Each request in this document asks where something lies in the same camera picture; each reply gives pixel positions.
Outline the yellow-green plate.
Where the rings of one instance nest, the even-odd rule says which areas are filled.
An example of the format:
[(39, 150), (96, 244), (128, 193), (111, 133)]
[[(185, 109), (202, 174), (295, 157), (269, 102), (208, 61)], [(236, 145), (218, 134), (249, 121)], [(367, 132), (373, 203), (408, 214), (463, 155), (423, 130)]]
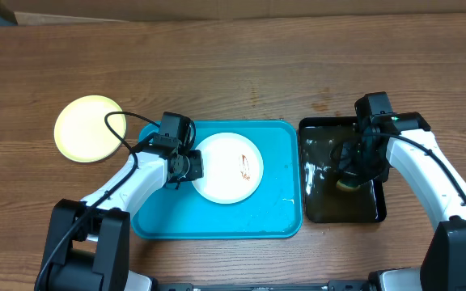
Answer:
[(98, 162), (120, 146), (127, 124), (121, 107), (102, 95), (88, 95), (68, 104), (54, 126), (59, 151), (75, 162)]

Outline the white plate with ketchup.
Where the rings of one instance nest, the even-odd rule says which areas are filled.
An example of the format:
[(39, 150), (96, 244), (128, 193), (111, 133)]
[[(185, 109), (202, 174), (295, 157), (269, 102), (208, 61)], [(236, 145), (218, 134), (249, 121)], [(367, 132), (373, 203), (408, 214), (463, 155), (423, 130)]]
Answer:
[(261, 183), (264, 161), (256, 145), (238, 133), (216, 133), (204, 139), (203, 176), (193, 181), (207, 200), (231, 205), (249, 198)]

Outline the green yellow sponge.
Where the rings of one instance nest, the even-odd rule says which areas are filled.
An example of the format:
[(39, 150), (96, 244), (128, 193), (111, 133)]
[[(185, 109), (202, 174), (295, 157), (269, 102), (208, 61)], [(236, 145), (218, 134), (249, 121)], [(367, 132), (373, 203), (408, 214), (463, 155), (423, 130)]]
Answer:
[(336, 182), (336, 187), (345, 192), (357, 191), (361, 186), (356, 179), (341, 178)]

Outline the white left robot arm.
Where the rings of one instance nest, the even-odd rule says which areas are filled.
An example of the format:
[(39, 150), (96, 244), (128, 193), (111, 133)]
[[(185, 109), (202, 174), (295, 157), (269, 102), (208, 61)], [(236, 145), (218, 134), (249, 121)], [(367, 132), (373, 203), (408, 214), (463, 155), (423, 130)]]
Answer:
[(154, 289), (153, 279), (129, 268), (131, 220), (166, 184), (203, 176), (195, 123), (165, 112), (156, 128), (127, 147), (127, 162), (102, 188), (54, 206), (36, 290)]

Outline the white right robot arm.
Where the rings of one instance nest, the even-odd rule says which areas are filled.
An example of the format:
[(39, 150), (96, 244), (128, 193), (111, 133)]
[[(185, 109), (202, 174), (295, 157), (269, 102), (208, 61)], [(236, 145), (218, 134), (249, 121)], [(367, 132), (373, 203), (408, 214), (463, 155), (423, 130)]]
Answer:
[(340, 175), (337, 187), (349, 191), (373, 180), (385, 182), (395, 168), (434, 228), (420, 267), (372, 272), (369, 288), (466, 290), (466, 182), (419, 113), (395, 113), (384, 92), (366, 94), (354, 107), (355, 134), (330, 152)]

